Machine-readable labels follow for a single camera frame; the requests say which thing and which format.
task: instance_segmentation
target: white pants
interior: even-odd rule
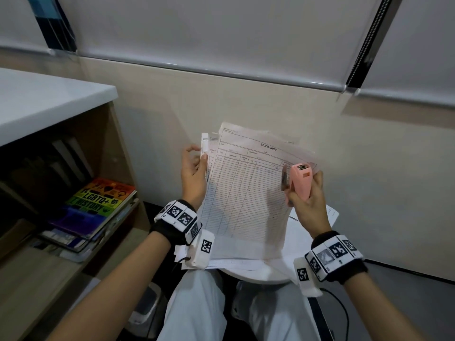
[[[215,273],[188,270],[169,299],[158,341],[221,341],[226,328],[224,295]],[[258,341],[319,341],[308,299],[290,283],[260,292],[249,311]]]

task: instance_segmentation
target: roller blind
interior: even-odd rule
[[[403,0],[359,91],[455,105],[455,0]]]
[[[49,51],[28,0],[0,0],[0,47]]]
[[[380,0],[59,0],[82,56],[331,90]]]

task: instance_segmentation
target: pink stapler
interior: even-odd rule
[[[290,188],[291,190],[294,190],[303,201],[308,200],[311,191],[311,180],[313,179],[313,170],[311,170],[311,166],[307,163],[292,165],[289,170],[289,185],[287,184],[286,169],[287,167],[284,166],[281,181],[282,190]]]

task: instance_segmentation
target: beige wall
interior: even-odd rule
[[[222,121],[300,137],[325,172],[335,229],[367,258],[455,280],[455,112],[91,58],[0,53],[0,66],[117,86],[139,190],[180,194],[180,148]]]

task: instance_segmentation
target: forearm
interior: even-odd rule
[[[160,233],[148,235],[60,322],[49,341],[115,340],[170,247]]]
[[[348,279],[344,283],[344,289],[373,341],[424,340],[367,273],[360,273]]]

